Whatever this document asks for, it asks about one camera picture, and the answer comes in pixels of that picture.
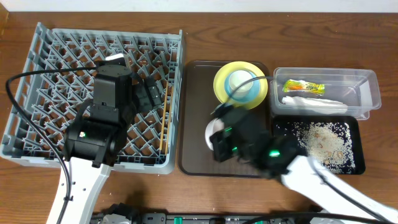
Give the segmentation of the white napkin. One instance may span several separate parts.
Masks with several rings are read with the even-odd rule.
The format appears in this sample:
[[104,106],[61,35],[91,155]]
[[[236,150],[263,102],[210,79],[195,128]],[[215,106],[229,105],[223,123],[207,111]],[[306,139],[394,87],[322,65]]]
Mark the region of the white napkin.
[[342,102],[320,98],[285,96],[282,103],[297,110],[309,110],[320,114],[343,114],[348,110],[348,106]]

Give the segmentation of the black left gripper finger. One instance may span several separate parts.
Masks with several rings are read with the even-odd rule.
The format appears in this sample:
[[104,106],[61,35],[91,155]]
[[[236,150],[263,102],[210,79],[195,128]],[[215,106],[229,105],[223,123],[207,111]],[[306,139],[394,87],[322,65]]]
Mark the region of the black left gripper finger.
[[146,77],[144,81],[151,105],[153,107],[159,107],[162,104],[162,98],[155,79],[153,77]]
[[153,78],[142,78],[133,73],[132,79],[138,81],[132,86],[132,99],[138,113],[146,113],[153,109],[153,99],[150,88],[153,86]]

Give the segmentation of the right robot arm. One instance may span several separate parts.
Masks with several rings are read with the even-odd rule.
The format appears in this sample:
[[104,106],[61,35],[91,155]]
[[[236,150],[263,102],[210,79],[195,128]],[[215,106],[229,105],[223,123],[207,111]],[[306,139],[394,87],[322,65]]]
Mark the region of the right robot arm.
[[223,127],[206,137],[215,161],[233,157],[247,162],[266,179],[282,185],[319,205],[322,212],[264,215],[251,223],[283,218],[307,218],[340,223],[397,223],[397,210],[383,205],[323,167],[295,137],[271,136],[244,107],[223,103],[212,112]]

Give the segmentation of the rice food scraps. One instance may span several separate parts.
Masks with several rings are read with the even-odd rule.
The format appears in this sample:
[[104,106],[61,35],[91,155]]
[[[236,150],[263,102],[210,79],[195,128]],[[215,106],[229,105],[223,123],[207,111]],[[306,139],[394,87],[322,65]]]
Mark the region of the rice food scraps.
[[353,174],[353,140],[347,123],[286,122],[275,125],[277,135],[291,135],[309,156],[334,174]]

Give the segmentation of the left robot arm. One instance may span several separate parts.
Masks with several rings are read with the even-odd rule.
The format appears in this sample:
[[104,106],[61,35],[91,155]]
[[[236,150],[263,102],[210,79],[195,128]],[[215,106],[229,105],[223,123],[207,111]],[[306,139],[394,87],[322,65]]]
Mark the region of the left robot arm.
[[66,174],[48,223],[89,223],[134,118],[162,104],[154,78],[133,72],[125,54],[98,61],[96,72],[93,98],[81,104],[63,137]]

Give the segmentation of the green orange snack wrapper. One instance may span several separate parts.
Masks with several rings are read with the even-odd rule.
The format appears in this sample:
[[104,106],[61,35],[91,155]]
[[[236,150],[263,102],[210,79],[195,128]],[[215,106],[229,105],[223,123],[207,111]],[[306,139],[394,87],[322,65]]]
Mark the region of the green orange snack wrapper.
[[291,92],[291,91],[302,91],[306,93],[323,95],[325,93],[325,85],[306,82],[305,80],[290,79],[284,83],[283,92]]

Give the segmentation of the white bowl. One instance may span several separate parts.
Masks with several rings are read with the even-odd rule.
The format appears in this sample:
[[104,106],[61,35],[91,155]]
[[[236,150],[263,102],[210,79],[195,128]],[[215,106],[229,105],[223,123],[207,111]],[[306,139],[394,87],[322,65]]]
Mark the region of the white bowl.
[[213,150],[213,144],[210,141],[210,136],[212,136],[217,131],[224,129],[224,122],[222,120],[215,118],[208,123],[205,129],[205,141],[206,145],[210,150]]

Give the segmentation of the white cup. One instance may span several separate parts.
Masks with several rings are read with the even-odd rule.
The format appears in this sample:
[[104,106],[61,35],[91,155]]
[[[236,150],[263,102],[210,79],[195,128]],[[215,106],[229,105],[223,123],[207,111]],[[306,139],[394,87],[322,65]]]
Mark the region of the white cup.
[[231,73],[228,80],[228,87],[231,92],[235,91],[234,96],[244,97],[251,90],[253,84],[247,83],[242,87],[239,87],[244,82],[252,78],[252,73],[245,70],[237,70]]

